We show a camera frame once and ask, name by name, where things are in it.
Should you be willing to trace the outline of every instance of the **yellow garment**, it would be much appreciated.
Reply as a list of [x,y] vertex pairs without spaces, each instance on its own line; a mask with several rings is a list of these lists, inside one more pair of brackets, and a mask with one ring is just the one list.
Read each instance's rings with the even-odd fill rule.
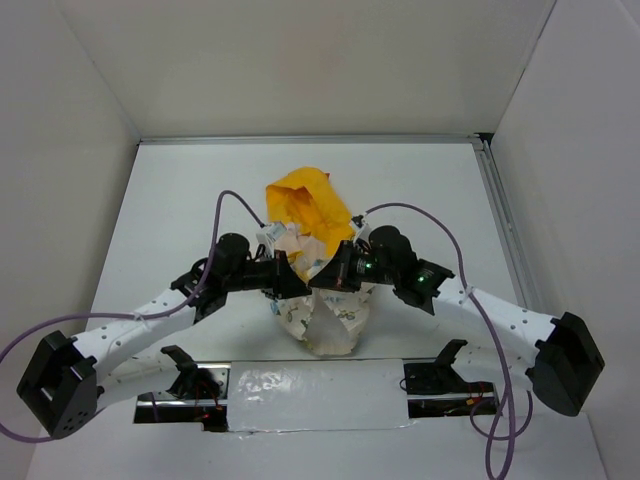
[[329,183],[329,174],[313,167],[294,170],[267,187],[270,222],[294,223],[301,235],[326,245],[333,257],[342,240],[353,237],[351,213]]

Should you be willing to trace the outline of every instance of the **wall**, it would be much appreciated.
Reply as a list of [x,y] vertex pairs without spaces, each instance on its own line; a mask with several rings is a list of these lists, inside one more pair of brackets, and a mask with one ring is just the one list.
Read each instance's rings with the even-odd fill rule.
[[[0,2],[0,344],[90,306],[133,162],[135,134],[48,0]],[[36,420],[15,394],[35,339],[0,367],[0,417]],[[0,437],[3,479],[33,448]]]
[[612,480],[640,469],[640,3],[628,7],[558,1],[493,143],[545,307],[582,315],[607,362],[586,408]]
[[58,0],[143,137],[494,131],[553,0]]

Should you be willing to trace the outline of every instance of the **white panel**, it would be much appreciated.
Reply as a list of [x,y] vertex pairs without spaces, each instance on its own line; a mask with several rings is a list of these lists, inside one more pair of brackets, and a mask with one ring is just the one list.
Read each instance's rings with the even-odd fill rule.
[[[133,404],[39,445],[27,480],[484,478],[485,441],[468,418],[389,430],[220,434],[199,424],[134,425]],[[586,415],[536,415],[517,445],[509,478],[606,480]]]
[[[206,255],[216,198],[226,188],[265,217],[265,187],[303,165],[331,174],[352,212],[384,201],[421,205],[459,237],[470,282],[508,301],[515,293],[480,170],[470,144],[142,145],[132,172],[94,310],[127,311],[155,297]],[[448,238],[415,212],[370,217],[396,225],[424,258],[456,271]],[[221,234],[252,240],[258,227],[233,198],[223,204]],[[330,315],[327,309],[318,313]],[[451,338],[470,338],[406,306],[390,287],[372,297],[367,329],[352,358],[433,357]],[[488,334],[481,339],[489,345]],[[257,291],[230,294],[226,306],[156,346],[176,343],[197,360],[304,360],[314,357],[282,329]]]
[[639,85],[623,3],[560,0],[493,144],[546,307],[581,314],[607,363],[586,408],[612,479],[640,469]]
[[58,0],[143,136],[494,131],[553,0]]
[[234,362],[233,432],[377,430],[409,425],[402,360]]
[[[0,344],[90,306],[136,140],[50,1],[0,2]],[[15,389],[38,338],[0,369],[2,422],[39,425]],[[0,436],[0,477],[33,446]]]

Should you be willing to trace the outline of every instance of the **white table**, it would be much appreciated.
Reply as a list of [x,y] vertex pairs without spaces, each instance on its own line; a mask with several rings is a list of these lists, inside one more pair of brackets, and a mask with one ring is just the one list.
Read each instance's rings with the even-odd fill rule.
[[[264,187],[303,165],[330,172],[353,213],[394,200],[431,211],[458,236],[470,281],[516,301],[470,144],[204,142],[140,147],[94,310],[135,308],[204,256],[221,190],[238,191],[265,217]],[[255,224],[235,200],[225,202],[222,219],[221,233],[255,238]],[[420,256],[457,270],[447,238],[414,212],[387,210],[372,215],[370,222],[396,225]],[[469,338],[469,332],[403,305],[387,288],[375,293],[369,322],[350,359],[434,357],[451,338]],[[98,324],[92,321],[90,327]],[[490,345],[487,336],[474,341]],[[260,366],[267,360],[314,359],[277,325],[268,302],[255,292],[230,295],[212,318],[162,345],[174,343],[197,360]],[[391,363],[385,363],[390,374],[380,387],[388,390],[381,398],[397,413],[397,402],[405,399],[390,389],[397,388],[394,375],[401,376],[401,363],[384,362]],[[316,365],[326,368],[322,362]],[[358,381],[370,374],[354,374],[351,388],[369,388]],[[341,385],[342,393],[336,392],[344,399],[340,413],[361,414],[363,405],[350,402],[349,385]],[[77,434],[39,445],[28,478],[483,478],[484,440],[465,418],[407,419],[398,428],[371,430],[361,415],[361,423],[349,431],[213,434],[201,432],[197,424],[134,425],[134,407],[133,399],[122,402]],[[278,416],[284,419],[286,411],[273,405],[266,414],[277,429]],[[321,420],[311,413],[309,425],[317,428]],[[298,426],[306,429],[304,421]],[[518,479],[605,478],[586,416],[569,419],[548,411],[536,415],[518,443],[512,472],[511,478]]]

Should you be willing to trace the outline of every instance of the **metal frame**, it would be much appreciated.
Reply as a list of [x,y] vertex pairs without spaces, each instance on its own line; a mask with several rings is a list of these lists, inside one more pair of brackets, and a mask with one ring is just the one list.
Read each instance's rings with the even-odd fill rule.
[[286,135],[286,136],[233,136],[233,137],[148,137],[141,140],[144,145],[274,145],[312,143],[413,143],[413,144],[465,144],[473,147],[483,183],[489,198],[498,236],[507,261],[507,267],[518,302],[529,309],[540,307],[539,297],[532,276],[525,262],[522,245],[513,216],[507,202],[502,181],[496,168],[491,149],[486,141],[472,135],[416,135],[416,134],[352,134],[352,135]]

